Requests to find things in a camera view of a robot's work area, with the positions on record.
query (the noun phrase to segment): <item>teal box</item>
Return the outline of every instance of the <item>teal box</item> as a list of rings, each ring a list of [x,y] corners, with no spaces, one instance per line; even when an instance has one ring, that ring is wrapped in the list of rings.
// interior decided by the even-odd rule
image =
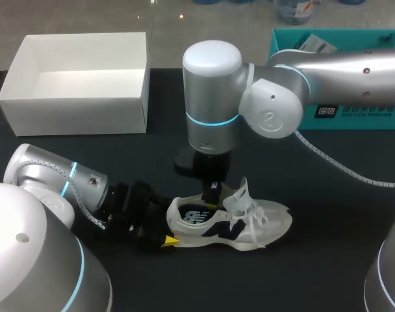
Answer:
[[[311,35],[341,51],[395,47],[395,29],[274,29],[270,57],[279,50],[298,49]],[[327,118],[317,118],[320,109],[329,109]],[[336,107],[310,105],[305,109],[300,129],[395,129],[395,108]]]

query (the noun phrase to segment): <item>screw hole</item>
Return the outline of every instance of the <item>screw hole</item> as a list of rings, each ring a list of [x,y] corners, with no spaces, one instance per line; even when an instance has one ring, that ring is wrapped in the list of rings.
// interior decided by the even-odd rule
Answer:
[[[16,241],[18,242],[29,242],[30,237],[26,233],[18,233],[16,235]]]
[[[98,183],[99,183],[98,179],[96,179],[96,178],[94,178],[94,177],[92,177],[92,178],[89,180],[89,184],[91,184],[91,185],[98,185]]]

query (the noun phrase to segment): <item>white label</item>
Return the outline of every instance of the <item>white label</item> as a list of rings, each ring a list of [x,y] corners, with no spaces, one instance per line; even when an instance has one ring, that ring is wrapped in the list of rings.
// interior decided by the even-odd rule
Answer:
[[[300,2],[296,7],[296,18],[308,18],[313,14],[313,1]]]
[[[299,50],[315,53],[330,53],[336,51],[337,48],[329,42],[311,34],[310,37],[304,41]]]

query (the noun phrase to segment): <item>sneaker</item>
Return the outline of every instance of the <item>sneaker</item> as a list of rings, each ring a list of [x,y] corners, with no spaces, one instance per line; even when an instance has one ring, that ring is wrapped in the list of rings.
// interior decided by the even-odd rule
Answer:
[[[253,200],[246,178],[233,191],[223,188],[223,205],[211,209],[201,194],[177,197],[167,210],[167,223],[176,247],[201,247],[227,244],[240,251],[263,248],[282,237],[290,228],[288,208],[268,200]]]

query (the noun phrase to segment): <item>shoe sole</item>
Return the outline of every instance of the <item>shoe sole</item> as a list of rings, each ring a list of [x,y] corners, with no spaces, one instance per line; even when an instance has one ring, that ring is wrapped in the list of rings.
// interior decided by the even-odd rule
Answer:
[[[283,205],[283,208],[286,209],[287,217],[283,221],[282,232],[277,233],[276,235],[272,235],[268,237],[266,240],[260,241],[260,246],[267,246],[272,242],[276,241],[280,237],[282,237],[287,231],[290,229],[292,224],[293,218],[288,213],[288,208]],[[191,237],[191,236],[183,236],[183,235],[176,235],[176,239],[179,242],[175,245],[177,248],[196,248],[196,247],[204,247],[211,244],[225,244],[229,245],[230,247],[239,250],[240,252],[248,252],[250,250],[255,250],[258,248],[262,248],[259,245],[256,245],[252,242],[236,242],[234,240],[223,239],[221,237]]]

